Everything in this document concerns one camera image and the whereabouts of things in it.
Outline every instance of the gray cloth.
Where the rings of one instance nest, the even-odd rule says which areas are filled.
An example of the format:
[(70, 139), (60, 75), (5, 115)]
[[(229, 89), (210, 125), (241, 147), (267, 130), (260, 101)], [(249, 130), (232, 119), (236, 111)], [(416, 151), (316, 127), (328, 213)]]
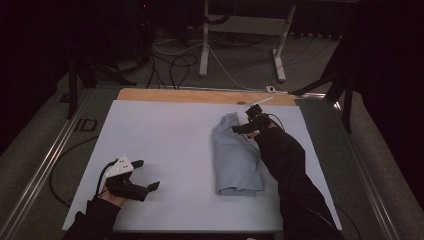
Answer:
[(237, 113), (229, 113), (213, 129), (216, 191), (227, 196), (256, 196), (263, 190), (257, 164), (260, 152), (243, 135), (231, 129), (238, 126)]

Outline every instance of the person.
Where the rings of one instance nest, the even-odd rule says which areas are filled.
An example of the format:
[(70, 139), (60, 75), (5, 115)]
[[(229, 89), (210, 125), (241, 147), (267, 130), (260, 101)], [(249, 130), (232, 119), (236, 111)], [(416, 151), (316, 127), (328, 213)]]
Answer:
[[(305, 151), (299, 142), (273, 122), (259, 133), (247, 135), (257, 142), (262, 161), (278, 183), (284, 239), (343, 239), (324, 197), (306, 175)], [(85, 215), (76, 214), (73, 225), (62, 239), (93, 240), (111, 236), (125, 201), (103, 191), (97, 199), (88, 201)]]

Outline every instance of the white tabletop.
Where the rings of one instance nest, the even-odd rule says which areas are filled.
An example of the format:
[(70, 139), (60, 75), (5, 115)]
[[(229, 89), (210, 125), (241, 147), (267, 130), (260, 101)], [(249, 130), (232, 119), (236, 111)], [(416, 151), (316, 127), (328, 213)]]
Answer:
[[(341, 229), (300, 109), (261, 107), (277, 115), (286, 131), (305, 148), (307, 174), (323, 193)], [(104, 166), (126, 154), (131, 161), (144, 160), (144, 166), (130, 179), (134, 184), (161, 183), (145, 202), (128, 201), (124, 205), (116, 231), (282, 231), (277, 183), (261, 161), (265, 190), (256, 197), (215, 193), (212, 129), (225, 114), (243, 115), (246, 110), (246, 106), (235, 104), (114, 101), (63, 229), (71, 226), (76, 212), (85, 212)]]

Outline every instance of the hand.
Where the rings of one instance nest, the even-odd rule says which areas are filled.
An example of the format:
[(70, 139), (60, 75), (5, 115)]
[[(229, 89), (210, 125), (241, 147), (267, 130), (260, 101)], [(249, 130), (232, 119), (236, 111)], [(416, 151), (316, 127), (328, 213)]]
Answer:
[[(269, 124), (268, 128), (273, 128), (273, 127), (277, 127), (277, 125), (275, 125), (275, 123), (271, 122)], [(258, 132), (251, 132), (251, 133), (248, 133), (247, 136), (254, 139), (258, 134), (259, 134)]]
[(114, 195), (110, 194), (110, 192), (106, 189), (106, 186), (103, 187), (102, 193), (99, 194), (98, 198), (108, 201), (117, 207), (122, 207), (122, 205), (124, 205), (124, 203), (127, 201), (126, 198), (115, 197)]

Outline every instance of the light blue towel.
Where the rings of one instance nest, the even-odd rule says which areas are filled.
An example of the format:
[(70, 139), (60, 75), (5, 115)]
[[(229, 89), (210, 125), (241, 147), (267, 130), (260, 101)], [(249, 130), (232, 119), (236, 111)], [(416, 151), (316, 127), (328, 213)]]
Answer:
[(232, 126), (238, 126), (237, 113), (229, 113), (213, 129), (216, 191), (220, 195), (256, 196), (263, 190), (257, 164), (260, 152)]

